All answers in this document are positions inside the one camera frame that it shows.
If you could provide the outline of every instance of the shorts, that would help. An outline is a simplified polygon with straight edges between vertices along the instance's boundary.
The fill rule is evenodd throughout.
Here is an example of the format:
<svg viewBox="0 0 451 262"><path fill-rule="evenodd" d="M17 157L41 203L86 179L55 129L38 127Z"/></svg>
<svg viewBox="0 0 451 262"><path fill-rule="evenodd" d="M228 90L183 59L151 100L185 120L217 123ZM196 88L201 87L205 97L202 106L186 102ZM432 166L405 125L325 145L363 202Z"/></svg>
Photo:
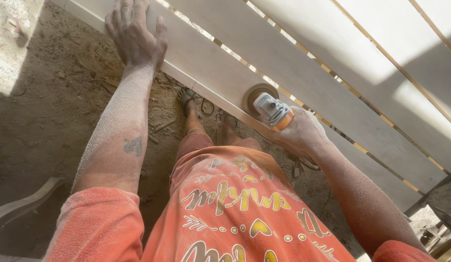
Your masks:
<svg viewBox="0 0 451 262"><path fill-rule="evenodd" d="M205 133L192 132L190 134L187 134L187 136L182 139L180 145L178 146L176 162L188 153L210 146L214 146L214 144L212 143L211 138ZM237 141L231 146L241 146L263 152L259 143L252 138Z"/></svg>

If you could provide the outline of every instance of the dirt floor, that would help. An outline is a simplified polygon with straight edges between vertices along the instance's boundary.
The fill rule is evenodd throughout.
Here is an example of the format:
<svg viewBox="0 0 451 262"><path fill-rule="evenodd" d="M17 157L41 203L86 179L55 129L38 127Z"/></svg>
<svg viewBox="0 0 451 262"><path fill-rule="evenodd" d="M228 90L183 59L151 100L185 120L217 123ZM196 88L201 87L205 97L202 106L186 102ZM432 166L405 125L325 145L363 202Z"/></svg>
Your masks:
<svg viewBox="0 0 451 262"><path fill-rule="evenodd" d="M14 33L16 13L24 36ZM27 18L30 28L25 27ZM80 157L114 87L123 64L111 40L60 7L43 0L0 0L0 206L33 194L49 177L66 182L35 211L0 229L0 254L40 258L55 229ZM149 233L169 200L169 175L185 122L176 100L178 87L156 72L149 102L151 135L141 174L140 210ZM16 95L5 95L12 90ZM205 103L205 109L212 105ZM206 133L216 141L216 114L199 111ZM154 127L176 118L165 128ZM242 138L252 137L288 174L293 162L284 150L239 123ZM357 258L363 251L321 172L292 179L298 195Z"/></svg>

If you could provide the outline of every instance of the hand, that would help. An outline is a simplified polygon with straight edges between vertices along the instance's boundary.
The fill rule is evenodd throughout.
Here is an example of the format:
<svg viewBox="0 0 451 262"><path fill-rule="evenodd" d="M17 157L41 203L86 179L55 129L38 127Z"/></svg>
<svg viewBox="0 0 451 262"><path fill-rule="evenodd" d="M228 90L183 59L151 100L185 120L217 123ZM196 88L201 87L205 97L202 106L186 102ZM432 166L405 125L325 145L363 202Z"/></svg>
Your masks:
<svg viewBox="0 0 451 262"><path fill-rule="evenodd" d="M295 116L287 128L273 134L272 138L276 142L287 144L298 153L299 157L307 155L305 152L311 155L332 144L321 123L313 114L296 106L290 108Z"/></svg>
<svg viewBox="0 0 451 262"><path fill-rule="evenodd" d="M164 17L156 23L156 37L146 28L147 0L116 0L106 15L106 28L114 39L125 65L156 66L164 61L167 50L167 26Z"/></svg>

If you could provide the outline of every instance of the forearm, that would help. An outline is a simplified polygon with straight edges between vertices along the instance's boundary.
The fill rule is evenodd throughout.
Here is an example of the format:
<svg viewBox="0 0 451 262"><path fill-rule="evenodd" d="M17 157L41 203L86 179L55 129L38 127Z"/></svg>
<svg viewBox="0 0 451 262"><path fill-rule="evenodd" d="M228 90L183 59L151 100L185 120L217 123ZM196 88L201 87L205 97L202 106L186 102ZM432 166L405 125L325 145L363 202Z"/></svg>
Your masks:
<svg viewBox="0 0 451 262"><path fill-rule="evenodd" d="M93 187L138 190L148 139L148 101L154 67L128 66L94 129L72 194Z"/></svg>
<svg viewBox="0 0 451 262"><path fill-rule="evenodd" d="M328 141L310 155L326 175L348 225L368 255L372 257L388 240L401 241L426 252L392 201L332 142Z"/></svg>

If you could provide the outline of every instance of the man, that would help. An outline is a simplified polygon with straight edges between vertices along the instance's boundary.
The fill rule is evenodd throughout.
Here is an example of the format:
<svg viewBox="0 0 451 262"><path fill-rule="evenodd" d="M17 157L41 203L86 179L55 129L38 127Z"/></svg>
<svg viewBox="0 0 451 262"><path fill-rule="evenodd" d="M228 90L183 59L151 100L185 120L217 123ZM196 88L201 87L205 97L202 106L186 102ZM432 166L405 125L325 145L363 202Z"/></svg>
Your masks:
<svg viewBox="0 0 451 262"><path fill-rule="evenodd" d="M293 191L275 160L253 139L234 134L213 146L191 92L179 91L186 137L170 180L170 202L143 252L136 195L147 150L154 70L167 49L167 26L146 29L148 5L117 0L106 16L123 79L89 140L72 196L63 205L45 261L353 261ZM309 112L293 107L275 140L305 152L326 175L354 235L375 261L433 261L390 199L327 139Z"/></svg>

